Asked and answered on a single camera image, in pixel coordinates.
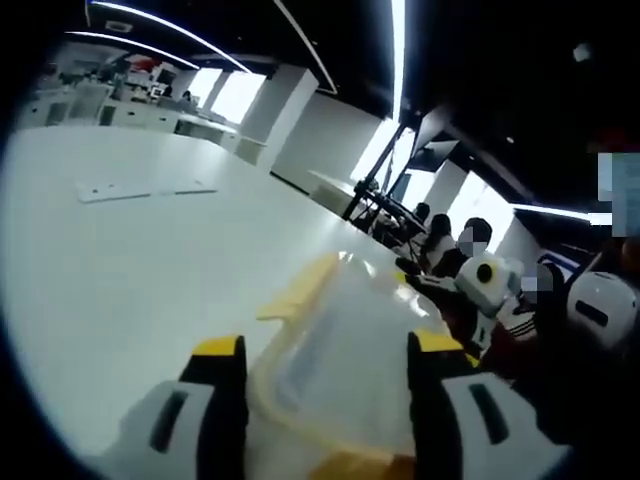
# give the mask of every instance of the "white table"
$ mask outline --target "white table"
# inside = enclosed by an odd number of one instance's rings
[[[75,189],[194,178],[219,192],[82,204]],[[127,410],[176,379],[203,339],[244,334],[252,363],[278,328],[255,311],[318,255],[393,265],[362,232],[205,140],[24,130],[3,181],[7,330],[44,412],[80,455],[109,446]]]

